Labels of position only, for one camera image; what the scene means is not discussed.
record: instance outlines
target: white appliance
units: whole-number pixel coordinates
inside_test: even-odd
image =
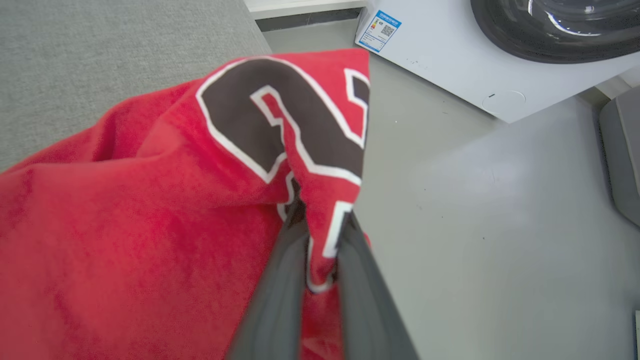
[[[511,123],[640,65],[640,0],[372,0],[355,43]]]

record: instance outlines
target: gray couch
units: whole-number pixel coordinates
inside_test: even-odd
[[[0,171],[116,103],[269,53],[242,0],[0,2]]]

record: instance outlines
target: red fabric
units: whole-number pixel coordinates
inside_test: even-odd
[[[366,51],[273,58],[312,76],[364,137],[344,69],[368,76]],[[312,278],[326,278],[333,207],[360,187],[309,172],[288,122],[287,159],[269,183],[256,176],[207,129],[196,93],[215,74],[128,99],[0,175],[0,358],[223,358],[282,226],[290,171],[316,242]],[[340,359],[337,289],[304,301],[303,358]]]

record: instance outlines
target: gray floor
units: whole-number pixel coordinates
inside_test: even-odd
[[[354,20],[265,33],[351,47]],[[356,212],[423,359],[633,359],[640,231],[613,208],[595,114],[508,126],[371,56]]]

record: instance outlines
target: red jersey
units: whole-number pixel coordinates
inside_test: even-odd
[[[222,359],[295,179],[317,293],[302,358],[341,358],[327,279],[360,190],[368,56],[232,61],[0,174],[0,357]]]

